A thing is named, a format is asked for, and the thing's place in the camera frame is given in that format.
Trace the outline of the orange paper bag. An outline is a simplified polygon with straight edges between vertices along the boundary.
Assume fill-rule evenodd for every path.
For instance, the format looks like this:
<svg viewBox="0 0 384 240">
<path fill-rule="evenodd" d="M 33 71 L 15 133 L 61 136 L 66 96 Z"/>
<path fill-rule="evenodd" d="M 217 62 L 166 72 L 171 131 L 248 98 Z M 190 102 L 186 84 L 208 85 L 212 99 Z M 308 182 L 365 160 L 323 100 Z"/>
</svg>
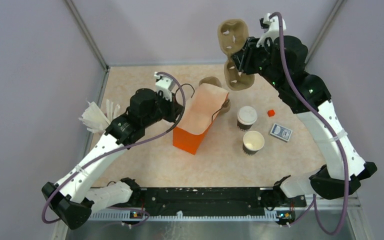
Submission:
<svg viewBox="0 0 384 240">
<path fill-rule="evenodd" d="M 193 97 L 186 101 L 181 121 L 173 130 L 172 145 L 195 155 L 228 95 L 229 91 L 222 87 L 199 85 Z"/>
</svg>

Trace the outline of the white plastic cup lid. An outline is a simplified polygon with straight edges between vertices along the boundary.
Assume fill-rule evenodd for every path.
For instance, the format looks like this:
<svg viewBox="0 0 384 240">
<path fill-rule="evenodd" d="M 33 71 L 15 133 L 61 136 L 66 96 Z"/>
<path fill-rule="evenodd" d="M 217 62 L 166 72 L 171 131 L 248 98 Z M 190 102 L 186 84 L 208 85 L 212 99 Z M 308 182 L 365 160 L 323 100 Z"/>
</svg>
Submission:
<svg viewBox="0 0 384 240">
<path fill-rule="evenodd" d="M 243 106 L 237 112 L 237 119 L 241 119 L 244 122 L 250 122 L 258 119 L 257 111 L 251 106 Z"/>
</svg>

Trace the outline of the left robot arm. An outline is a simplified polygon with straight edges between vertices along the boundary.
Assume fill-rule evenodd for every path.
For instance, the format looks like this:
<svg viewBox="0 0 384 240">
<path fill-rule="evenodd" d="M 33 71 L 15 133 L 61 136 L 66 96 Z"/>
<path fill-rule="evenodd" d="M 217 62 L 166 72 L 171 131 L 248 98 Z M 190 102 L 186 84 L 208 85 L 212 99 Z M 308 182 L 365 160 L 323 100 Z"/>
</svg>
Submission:
<svg viewBox="0 0 384 240">
<path fill-rule="evenodd" d="M 93 190 L 93 183 L 127 150 L 168 134 L 180 123 L 186 100 L 176 100 L 174 92 L 141 88 L 130 98 L 125 112 L 104 129 L 93 149 L 56 183 L 47 182 L 41 192 L 46 203 L 41 212 L 45 224 L 62 221 L 69 229 L 81 227 L 103 209 L 140 202 L 139 185 L 131 178 Z"/>
</svg>

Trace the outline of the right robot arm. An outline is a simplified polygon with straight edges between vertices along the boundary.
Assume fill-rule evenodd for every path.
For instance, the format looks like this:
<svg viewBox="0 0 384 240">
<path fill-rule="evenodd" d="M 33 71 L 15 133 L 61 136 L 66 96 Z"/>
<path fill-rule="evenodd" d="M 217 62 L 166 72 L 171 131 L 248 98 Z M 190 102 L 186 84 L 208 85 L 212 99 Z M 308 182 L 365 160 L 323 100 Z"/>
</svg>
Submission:
<svg viewBox="0 0 384 240">
<path fill-rule="evenodd" d="M 305 70 L 308 48 L 294 36 L 266 39 L 262 46 L 249 37 L 232 54 L 241 73 L 262 76 L 279 98 L 306 126 L 324 157 L 324 165 L 312 172 L 286 176 L 275 183 L 273 200 L 287 206 L 299 195 L 319 195 L 333 200 L 352 195 L 377 166 L 355 150 L 338 120 L 332 96 L 324 81 Z"/>
</svg>

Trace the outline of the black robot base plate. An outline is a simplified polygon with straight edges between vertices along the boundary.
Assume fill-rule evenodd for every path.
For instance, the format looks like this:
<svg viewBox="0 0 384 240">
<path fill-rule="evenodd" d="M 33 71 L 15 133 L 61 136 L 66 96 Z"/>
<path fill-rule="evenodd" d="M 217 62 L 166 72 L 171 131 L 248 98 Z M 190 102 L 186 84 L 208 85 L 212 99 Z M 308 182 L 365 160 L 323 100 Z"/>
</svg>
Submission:
<svg viewBox="0 0 384 240">
<path fill-rule="evenodd" d="M 254 217 L 307 205 L 303 195 L 287 198 L 272 187 L 148 187 L 112 208 L 144 210 L 152 217 L 178 212 L 185 217 Z"/>
</svg>

